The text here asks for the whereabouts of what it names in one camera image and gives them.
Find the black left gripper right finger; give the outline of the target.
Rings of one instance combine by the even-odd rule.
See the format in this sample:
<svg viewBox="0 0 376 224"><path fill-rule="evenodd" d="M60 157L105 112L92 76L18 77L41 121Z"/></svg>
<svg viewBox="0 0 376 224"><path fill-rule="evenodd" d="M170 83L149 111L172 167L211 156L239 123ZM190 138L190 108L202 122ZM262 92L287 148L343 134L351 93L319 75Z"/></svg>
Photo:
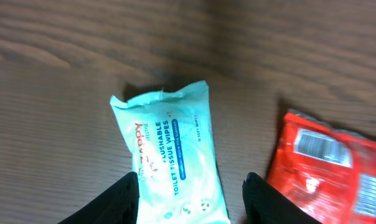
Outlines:
<svg viewBox="0 0 376 224"><path fill-rule="evenodd" d="M248 223L319 223L254 172L243 181L242 194Z"/></svg>

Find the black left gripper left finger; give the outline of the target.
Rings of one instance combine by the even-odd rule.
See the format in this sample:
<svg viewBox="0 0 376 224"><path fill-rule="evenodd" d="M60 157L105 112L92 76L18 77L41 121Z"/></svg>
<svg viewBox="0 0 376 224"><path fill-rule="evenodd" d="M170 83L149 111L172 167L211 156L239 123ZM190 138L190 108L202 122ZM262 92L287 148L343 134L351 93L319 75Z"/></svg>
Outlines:
<svg viewBox="0 0 376 224"><path fill-rule="evenodd" d="M129 172L59 224L136 224L138 204L138 175Z"/></svg>

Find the orange snack packet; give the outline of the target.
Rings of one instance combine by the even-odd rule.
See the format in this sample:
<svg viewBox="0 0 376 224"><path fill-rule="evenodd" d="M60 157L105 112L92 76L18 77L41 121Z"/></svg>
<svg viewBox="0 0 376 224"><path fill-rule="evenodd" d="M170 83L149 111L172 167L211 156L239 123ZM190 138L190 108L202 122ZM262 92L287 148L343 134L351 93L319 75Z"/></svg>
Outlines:
<svg viewBox="0 0 376 224"><path fill-rule="evenodd" d="M376 141L289 110L267 181L321 223L376 223Z"/></svg>

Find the mint green wipes pack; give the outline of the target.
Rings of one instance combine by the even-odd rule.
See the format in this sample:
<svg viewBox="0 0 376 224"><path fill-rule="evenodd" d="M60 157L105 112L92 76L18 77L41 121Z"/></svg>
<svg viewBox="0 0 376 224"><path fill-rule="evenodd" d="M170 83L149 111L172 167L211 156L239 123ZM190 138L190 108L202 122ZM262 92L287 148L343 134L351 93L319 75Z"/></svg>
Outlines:
<svg viewBox="0 0 376 224"><path fill-rule="evenodd" d="M229 223L206 81L110 106L138 175L138 223Z"/></svg>

